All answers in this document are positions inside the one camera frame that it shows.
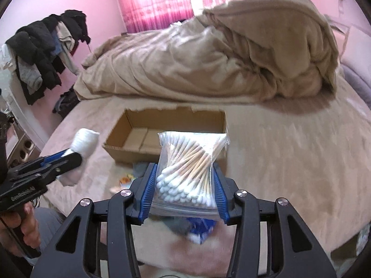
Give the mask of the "person's left hand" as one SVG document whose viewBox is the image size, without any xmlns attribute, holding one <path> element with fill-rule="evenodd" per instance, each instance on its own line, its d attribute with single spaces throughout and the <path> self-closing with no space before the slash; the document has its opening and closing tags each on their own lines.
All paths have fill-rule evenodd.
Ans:
<svg viewBox="0 0 371 278">
<path fill-rule="evenodd" d="M 40 232 L 38 229 L 38 221 L 35 218 L 35 209 L 29 202 L 23 206 L 25 217 L 21 216 L 17 212 L 8 212 L 1 214 L 1 245 L 10 253 L 17 257 L 22 257 L 23 252 L 18 248 L 18 245 L 14 238 L 10 235 L 5 224 L 9 228 L 21 229 L 23 234 L 23 241 L 26 245 L 36 249 L 41 244 Z"/>
</svg>

